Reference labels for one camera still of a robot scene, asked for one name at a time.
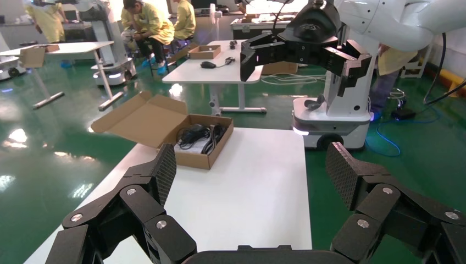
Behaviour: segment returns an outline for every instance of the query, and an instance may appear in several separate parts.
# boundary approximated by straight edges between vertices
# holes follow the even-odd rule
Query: computer mouse
[[[213,68],[217,67],[217,65],[215,65],[212,62],[202,62],[201,67],[204,68],[204,69],[213,69]]]

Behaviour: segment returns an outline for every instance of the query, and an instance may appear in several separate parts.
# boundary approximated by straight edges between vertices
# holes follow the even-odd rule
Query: white table
[[[193,237],[198,252],[238,245],[311,249],[303,146],[303,137],[291,130],[235,128],[211,170],[178,166],[167,214]],[[155,149],[136,145],[80,206],[112,190],[129,167],[155,156]],[[59,230],[25,263],[44,263]],[[151,262],[130,237],[105,263]]]
[[[97,68],[99,70],[99,73],[102,76],[103,81],[104,81],[104,87],[105,87],[105,90],[106,90],[107,96],[108,96],[108,100],[106,100],[103,104],[101,104],[99,106],[100,111],[105,110],[112,103],[114,103],[116,100],[121,98],[121,96],[123,96],[123,92],[118,92],[115,95],[112,94],[112,91],[110,90],[110,86],[108,85],[107,77],[106,77],[106,75],[105,75],[105,73],[103,71],[103,68],[102,68],[103,62],[102,62],[101,59],[99,59],[99,56],[98,56],[98,53],[97,53],[97,51],[100,48],[103,48],[105,46],[109,46],[109,45],[111,45],[113,43],[114,43],[114,41],[60,43],[60,44],[58,44],[58,46],[60,47],[60,50],[46,53],[46,55],[48,57],[58,57],[59,55],[61,55],[61,56],[65,55],[66,56],[66,55],[71,55],[71,54],[84,54],[84,53],[87,53],[87,52],[94,52],[94,58],[96,60]],[[33,46],[29,46],[29,47],[24,47],[24,48],[31,48],[31,47],[35,47],[35,46],[41,46],[41,45],[33,45]],[[20,56],[21,50],[24,49],[24,48],[17,48],[17,49],[12,49],[10,51],[0,52],[0,57]],[[39,73],[37,72],[37,70],[35,68],[32,69],[32,73],[33,73],[34,77],[36,78],[36,81],[37,81],[39,87],[41,88],[45,98],[46,98],[45,100],[35,104],[34,109],[39,109],[40,107],[42,107],[42,106],[44,106],[44,105],[46,105],[48,103],[51,103],[51,102],[55,101],[56,99],[58,99],[58,98],[65,95],[63,92],[59,92],[59,93],[51,96],[49,94],[47,88],[45,87],[41,77],[39,76]]]
[[[230,40],[219,40],[209,43],[209,45],[220,45],[221,52],[214,59],[209,61],[220,66],[225,64],[225,59],[233,57],[236,59],[230,65],[221,68],[204,69],[200,64],[204,60],[188,59],[182,65],[174,69],[170,74],[162,79],[162,82],[168,84],[209,84],[210,107],[212,115],[219,116],[221,112],[259,112],[266,113],[264,107],[246,107],[245,106],[245,84],[258,83],[263,66],[257,66],[249,79],[242,82],[240,79],[240,52],[241,43],[239,40],[236,49],[230,49]],[[218,100],[218,84],[238,84],[238,107],[220,107]]]

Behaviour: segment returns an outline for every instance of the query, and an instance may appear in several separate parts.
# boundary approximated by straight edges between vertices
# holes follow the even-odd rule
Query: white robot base
[[[123,84],[131,80],[136,76],[136,67],[131,58],[127,62],[121,65],[113,65],[109,67],[103,67],[105,75],[107,77],[108,85],[115,86]],[[104,81],[99,72],[95,72],[93,75],[97,85],[104,85]]]
[[[331,142],[341,142],[346,149],[364,149],[369,129],[370,114],[359,117],[332,117],[326,113],[326,102],[313,111],[304,102],[308,99],[297,98],[293,101],[293,129],[303,135],[307,149],[326,150]]]
[[[11,62],[0,62],[0,80],[7,80],[25,72],[26,69],[20,67],[15,60]]]

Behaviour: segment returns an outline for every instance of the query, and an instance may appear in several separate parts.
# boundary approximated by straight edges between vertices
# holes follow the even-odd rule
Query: small cardboard box
[[[187,114],[186,104],[162,95],[152,97],[142,92],[115,110],[95,121],[96,133],[110,132],[149,147],[163,143],[176,144],[180,129],[193,124],[222,125],[227,130],[210,155],[176,151],[176,163],[200,169],[210,169],[233,132],[233,120],[211,115]]]
[[[194,42],[191,42],[189,45],[185,46],[182,50],[176,52],[173,56],[171,56],[169,59],[168,59],[168,62],[176,62],[178,61],[179,59],[185,57],[186,55],[188,55],[189,51],[194,49],[194,48],[197,48],[199,45],[194,43]]]
[[[23,68],[40,68],[43,66],[46,48],[33,46],[23,48],[19,53],[20,66]]]
[[[190,59],[214,59],[220,53],[220,45],[199,46],[189,51]]]
[[[60,50],[60,46],[58,44],[40,45],[40,46],[45,48],[45,52],[54,52],[54,51]]]
[[[298,72],[298,64],[293,62],[275,62],[264,65],[262,75]]]

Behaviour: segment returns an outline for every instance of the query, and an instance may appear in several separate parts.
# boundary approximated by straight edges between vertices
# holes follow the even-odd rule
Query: person
[[[150,64],[152,60],[151,51],[145,41],[151,44],[157,62],[157,73],[162,75],[167,70],[163,45],[169,45],[173,40],[173,24],[161,10],[149,3],[143,3],[139,0],[123,0],[123,6],[132,14],[129,16],[129,21],[136,30],[133,38],[139,50]]]
[[[395,86],[401,68],[416,55],[417,52],[402,52],[380,44],[377,79],[369,91],[371,121],[382,116],[382,110]]]
[[[121,24],[124,28],[121,33],[121,38],[123,39],[123,45],[125,46],[125,51],[128,54],[128,57],[131,57],[132,52],[137,49],[136,42],[133,38],[136,33],[136,29],[132,26],[131,16],[133,16],[133,14],[128,12],[125,8],[121,10]]]
[[[178,3],[176,11],[175,38],[178,40],[185,40],[194,35],[196,29],[196,18],[194,14],[194,7],[187,0],[173,0]]]
[[[36,30],[43,33],[49,43],[65,41],[62,18],[65,23],[68,23],[68,20],[61,3],[40,6],[30,2],[25,9],[26,13],[32,17]]]

